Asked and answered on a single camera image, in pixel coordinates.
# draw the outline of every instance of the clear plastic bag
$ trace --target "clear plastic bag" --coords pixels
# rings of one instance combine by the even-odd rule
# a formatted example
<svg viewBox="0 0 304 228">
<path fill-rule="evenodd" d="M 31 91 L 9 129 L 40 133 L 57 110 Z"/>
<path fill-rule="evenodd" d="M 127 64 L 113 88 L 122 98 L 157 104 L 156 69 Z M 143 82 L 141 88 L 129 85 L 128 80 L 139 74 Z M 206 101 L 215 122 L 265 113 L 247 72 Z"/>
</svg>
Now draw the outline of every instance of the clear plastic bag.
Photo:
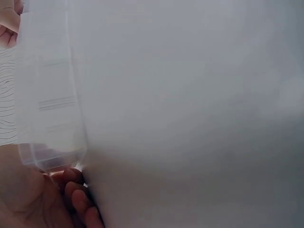
<svg viewBox="0 0 304 228">
<path fill-rule="evenodd" d="M 74 166 L 86 152 L 69 23 L 66 1 L 30 1 L 29 12 L 21 15 L 15 76 L 19 152 L 25 165 L 45 171 Z"/>
</svg>

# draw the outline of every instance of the white surface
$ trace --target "white surface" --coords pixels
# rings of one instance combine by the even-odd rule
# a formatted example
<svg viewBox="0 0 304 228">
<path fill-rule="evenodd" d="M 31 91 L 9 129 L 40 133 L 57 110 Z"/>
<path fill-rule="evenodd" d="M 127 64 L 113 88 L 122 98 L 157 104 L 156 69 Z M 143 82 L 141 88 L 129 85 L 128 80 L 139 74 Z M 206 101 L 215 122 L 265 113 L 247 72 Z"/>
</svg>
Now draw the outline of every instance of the white surface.
<svg viewBox="0 0 304 228">
<path fill-rule="evenodd" d="M 300 0 L 76 0 L 107 228 L 303 227 Z"/>
</svg>

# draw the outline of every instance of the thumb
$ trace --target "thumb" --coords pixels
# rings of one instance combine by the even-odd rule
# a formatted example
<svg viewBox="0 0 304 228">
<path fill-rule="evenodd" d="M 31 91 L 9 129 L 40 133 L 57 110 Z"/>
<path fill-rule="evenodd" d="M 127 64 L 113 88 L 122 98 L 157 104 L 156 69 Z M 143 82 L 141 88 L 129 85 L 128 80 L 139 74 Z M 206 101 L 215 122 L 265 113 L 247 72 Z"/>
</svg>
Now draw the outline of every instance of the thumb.
<svg viewBox="0 0 304 228">
<path fill-rule="evenodd" d="M 18 33 L 20 16 L 11 8 L 0 10 L 0 25 Z"/>
</svg>

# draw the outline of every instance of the fingernail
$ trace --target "fingernail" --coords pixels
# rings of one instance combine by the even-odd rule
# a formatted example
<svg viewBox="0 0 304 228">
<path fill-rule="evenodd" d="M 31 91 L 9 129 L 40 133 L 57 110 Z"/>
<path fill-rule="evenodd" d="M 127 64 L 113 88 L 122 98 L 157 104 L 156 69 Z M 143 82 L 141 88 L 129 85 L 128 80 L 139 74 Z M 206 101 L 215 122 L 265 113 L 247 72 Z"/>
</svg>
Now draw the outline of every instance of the fingernail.
<svg viewBox="0 0 304 228">
<path fill-rule="evenodd" d="M 67 177 L 71 180 L 75 179 L 76 178 L 76 174 L 70 170 L 70 169 L 66 169 L 65 170 L 65 174 L 67 175 Z"/>
<path fill-rule="evenodd" d="M 93 207 L 93 212 L 94 212 L 96 215 L 98 215 L 98 216 L 99 216 L 99 213 L 98 213 L 98 210 L 97 210 L 97 208 L 96 208 L 96 207 Z"/>
</svg>

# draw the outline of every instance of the skin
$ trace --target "skin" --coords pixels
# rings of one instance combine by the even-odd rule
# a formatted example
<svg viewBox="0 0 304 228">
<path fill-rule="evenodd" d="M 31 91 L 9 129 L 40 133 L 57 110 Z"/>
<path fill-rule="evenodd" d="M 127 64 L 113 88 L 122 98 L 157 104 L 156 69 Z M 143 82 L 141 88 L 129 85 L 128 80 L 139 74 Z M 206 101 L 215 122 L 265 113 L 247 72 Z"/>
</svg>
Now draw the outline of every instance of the skin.
<svg viewBox="0 0 304 228">
<path fill-rule="evenodd" d="M 80 171 L 51 179 L 23 166 L 17 145 L 0 147 L 0 227 L 104 228 Z"/>
<path fill-rule="evenodd" d="M 21 0 L 0 0 L 0 47 L 16 45 L 22 11 Z"/>
</svg>

